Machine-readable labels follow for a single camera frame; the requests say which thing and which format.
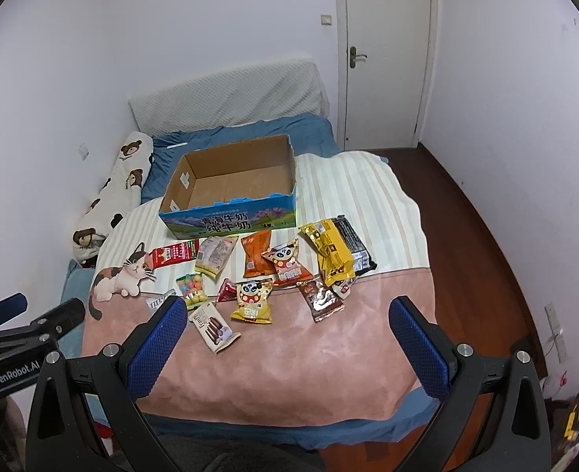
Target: snack package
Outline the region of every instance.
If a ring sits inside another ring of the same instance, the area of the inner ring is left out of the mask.
[[[308,223],[300,230],[318,251],[318,267],[327,286],[355,277],[355,259],[331,219]]]
[[[297,288],[312,311],[314,322],[318,323],[328,318],[334,312],[344,309],[344,303],[330,288],[326,287],[320,275],[312,280],[297,282]]]
[[[207,301],[194,310],[189,320],[196,326],[207,346],[216,355],[241,336],[239,332],[233,332],[230,329],[211,301]]]
[[[206,302],[209,297],[202,287],[202,275],[191,273],[177,278],[175,283],[183,294],[183,300],[187,305],[187,310],[199,307]]]
[[[237,243],[236,236],[211,236],[205,239],[197,251],[195,271],[215,280],[226,266],[235,243]]]
[[[350,287],[355,283],[357,277],[347,278],[346,280],[338,280],[331,284],[331,289],[333,290],[336,295],[338,295],[343,300],[350,295]]]
[[[237,284],[237,310],[230,317],[249,323],[272,323],[267,297],[272,292],[272,279],[249,280]]]
[[[298,238],[272,247],[261,255],[275,266],[276,275],[279,277],[275,280],[275,286],[292,286],[299,280],[313,278],[309,270],[298,262]]]
[[[161,266],[171,266],[179,262],[185,262],[195,259],[197,251],[200,247],[200,240],[184,241],[169,245],[168,247],[160,247],[152,250],[152,263],[154,268]]]
[[[231,301],[237,299],[237,286],[229,278],[225,278],[219,288],[217,301]]]
[[[175,289],[170,289],[164,295],[160,295],[158,298],[147,298],[147,308],[150,310],[150,316],[153,316],[154,313],[163,305],[163,302],[169,298],[169,296],[175,296]]]
[[[271,235],[272,231],[266,229],[242,238],[243,251],[246,254],[246,263],[243,268],[245,278],[273,275],[276,272],[273,264],[261,256],[270,248]]]
[[[377,263],[372,260],[372,257],[368,253],[368,250],[366,250],[362,240],[346,217],[341,214],[337,218],[332,218],[332,222],[336,226],[336,229],[340,233],[340,236],[342,236],[344,243],[346,243],[346,246],[349,248],[353,259],[355,260],[353,263],[355,275],[359,277],[366,272],[376,269]]]

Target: white door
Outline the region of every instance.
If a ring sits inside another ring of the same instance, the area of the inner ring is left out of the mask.
[[[429,41],[430,0],[347,0],[344,148],[410,147],[419,116]]]

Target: door handle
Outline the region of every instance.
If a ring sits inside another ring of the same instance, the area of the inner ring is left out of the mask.
[[[358,55],[358,49],[355,46],[351,46],[349,50],[349,67],[355,69],[355,61],[358,58],[366,58],[368,60],[368,55]]]

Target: cardboard box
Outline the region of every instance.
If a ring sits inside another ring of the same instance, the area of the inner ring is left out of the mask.
[[[185,154],[159,217],[179,240],[295,227],[290,137],[255,138]]]

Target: white wall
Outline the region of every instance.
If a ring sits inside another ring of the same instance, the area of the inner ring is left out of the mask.
[[[579,13],[570,0],[441,0],[422,142],[495,236],[539,336],[553,302],[579,390]]]
[[[126,95],[237,65],[312,56],[337,121],[336,0],[109,0]],[[333,26],[322,26],[331,14]]]
[[[11,326],[59,303],[72,227],[135,128],[103,39],[101,6],[6,0],[0,7],[0,299],[20,291],[29,301]]]

